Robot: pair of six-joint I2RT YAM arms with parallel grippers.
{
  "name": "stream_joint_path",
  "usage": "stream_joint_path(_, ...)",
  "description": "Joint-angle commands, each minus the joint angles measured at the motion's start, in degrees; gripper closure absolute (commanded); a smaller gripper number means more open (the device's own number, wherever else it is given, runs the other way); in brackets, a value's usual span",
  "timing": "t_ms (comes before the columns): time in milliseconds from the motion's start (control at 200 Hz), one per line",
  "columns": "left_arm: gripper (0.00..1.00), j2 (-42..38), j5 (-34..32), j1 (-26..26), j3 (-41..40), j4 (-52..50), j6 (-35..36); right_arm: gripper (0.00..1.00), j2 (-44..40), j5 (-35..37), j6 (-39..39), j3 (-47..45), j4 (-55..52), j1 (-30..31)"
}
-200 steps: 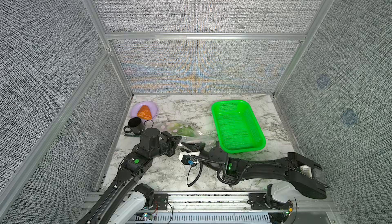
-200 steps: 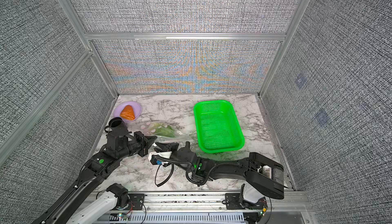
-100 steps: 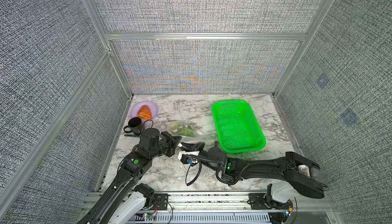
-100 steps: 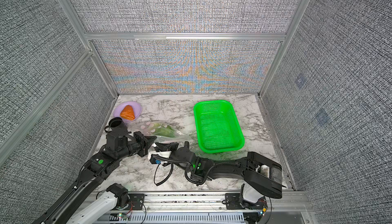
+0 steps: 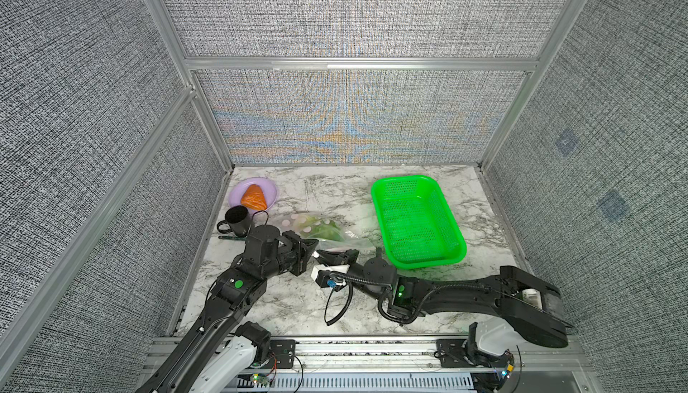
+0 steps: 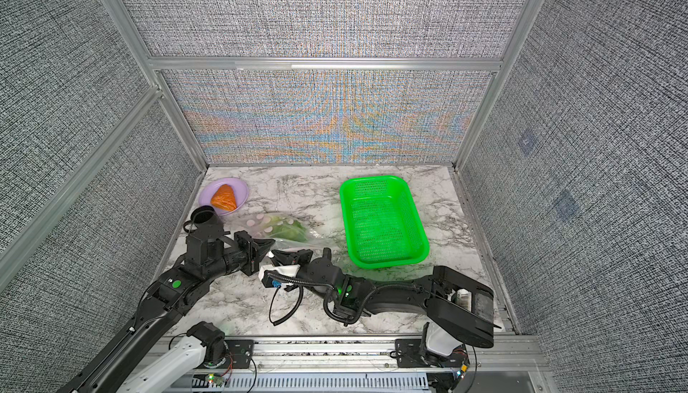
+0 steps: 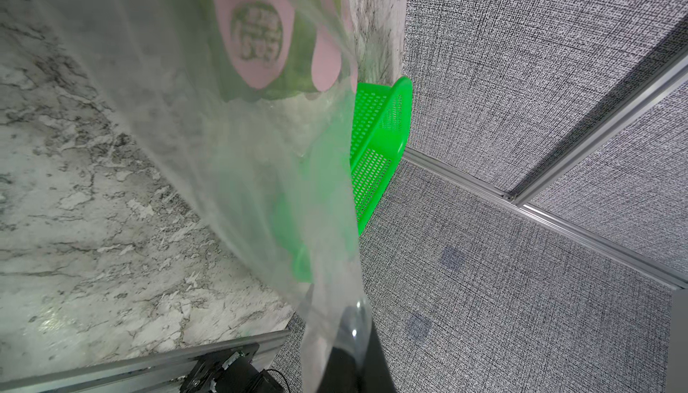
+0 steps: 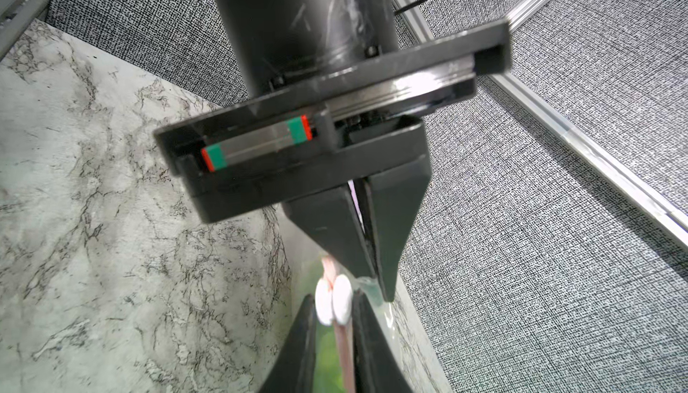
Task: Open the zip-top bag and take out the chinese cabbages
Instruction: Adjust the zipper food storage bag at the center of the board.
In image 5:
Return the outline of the green chinese cabbage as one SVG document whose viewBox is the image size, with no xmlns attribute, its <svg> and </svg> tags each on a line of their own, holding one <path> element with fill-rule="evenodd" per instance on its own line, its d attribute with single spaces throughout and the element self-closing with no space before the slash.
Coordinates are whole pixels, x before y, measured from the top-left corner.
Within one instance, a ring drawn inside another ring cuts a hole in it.
<svg viewBox="0 0 688 393">
<path fill-rule="evenodd" d="M 330 219 L 320 219 L 304 225 L 299 232 L 304 238 L 342 242 L 344 233 L 341 227 Z"/>
</svg>

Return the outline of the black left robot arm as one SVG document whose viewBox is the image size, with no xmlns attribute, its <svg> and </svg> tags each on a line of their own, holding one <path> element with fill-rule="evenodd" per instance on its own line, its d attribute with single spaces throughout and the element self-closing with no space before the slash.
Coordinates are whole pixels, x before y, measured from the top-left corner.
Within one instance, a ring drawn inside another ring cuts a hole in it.
<svg viewBox="0 0 688 393">
<path fill-rule="evenodd" d="M 211 286 L 204 308 L 192 328 L 140 392 L 189 392 L 215 352 L 267 290 L 268 280 L 288 272 L 306 271 L 319 241 L 276 226 L 254 227 L 245 250 Z"/>
</svg>

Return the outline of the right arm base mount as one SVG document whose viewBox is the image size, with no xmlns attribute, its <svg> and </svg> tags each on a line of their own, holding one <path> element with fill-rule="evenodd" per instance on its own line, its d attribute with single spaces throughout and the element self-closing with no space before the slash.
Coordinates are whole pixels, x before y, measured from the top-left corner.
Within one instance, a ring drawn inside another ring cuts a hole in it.
<svg viewBox="0 0 688 393">
<path fill-rule="evenodd" d="M 510 351 L 490 355 L 478 349 L 478 323 L 469 326 L 465 339 L 438 339 L 434 357 L 444 369 L 471 369 L 475 388 L 501 389 L 514 371 L 514 356 Z"/>
</svg>

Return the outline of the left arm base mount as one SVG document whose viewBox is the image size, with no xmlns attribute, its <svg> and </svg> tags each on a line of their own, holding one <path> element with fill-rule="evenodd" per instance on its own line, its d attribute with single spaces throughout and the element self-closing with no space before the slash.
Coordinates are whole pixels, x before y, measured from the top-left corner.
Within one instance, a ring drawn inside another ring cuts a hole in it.
<svg viewBox="0 0 688 393">
<path fill-rule="evenodd" d="M 243 337 L 255 348 L 251 367 L 256 369 L 292 369 L 296 344 L 294 339 L 273 339 L 269 330 L 255 322 L 247 322 L 236 329 L 235 337 Z"/>
</svg>

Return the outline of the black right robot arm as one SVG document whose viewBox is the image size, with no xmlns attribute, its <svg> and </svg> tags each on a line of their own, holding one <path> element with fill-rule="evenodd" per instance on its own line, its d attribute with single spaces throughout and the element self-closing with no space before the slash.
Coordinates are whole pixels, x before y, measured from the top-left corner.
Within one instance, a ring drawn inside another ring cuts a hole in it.
<svg viewBox="0 0 688 393">
<path fill-rule="evenodd" d="M 377 301 L 378 312 L 399 325 L 441 312 L 485 314 L 506 322 L 523 339 L 544 348 L 566 348 L 567 329 L 560 290 L 515 266 L 497 275 L 473 280 L 431 281 L 403 276 L 382 258 L 361 265 L 358 251 L 320 250 L 315 260 L 324 266 L 320 287 L 352 285 Z"/>
</svg>

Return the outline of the clear zip-top bag pink dots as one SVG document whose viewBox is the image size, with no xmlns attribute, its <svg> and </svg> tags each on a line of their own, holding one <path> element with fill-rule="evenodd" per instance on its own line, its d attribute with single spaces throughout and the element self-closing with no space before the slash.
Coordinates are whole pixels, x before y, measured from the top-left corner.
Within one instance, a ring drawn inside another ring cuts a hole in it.
<svg viewBox="0 0 688 393">
<path fill-rule="evenodd" d="M 349 227 L 318 212 L 297 212 L 270 219 L 268 224 L 277 226 L 279 230 L 292 231 L 304 239 L 316 239 L 319 244 L 317 251 L 332 251 L 344 253 L 347 250 L 357 250 L 363 255 L 381 256 L 382 248 L 365 237 L 352 232 Z"/>
</svg>

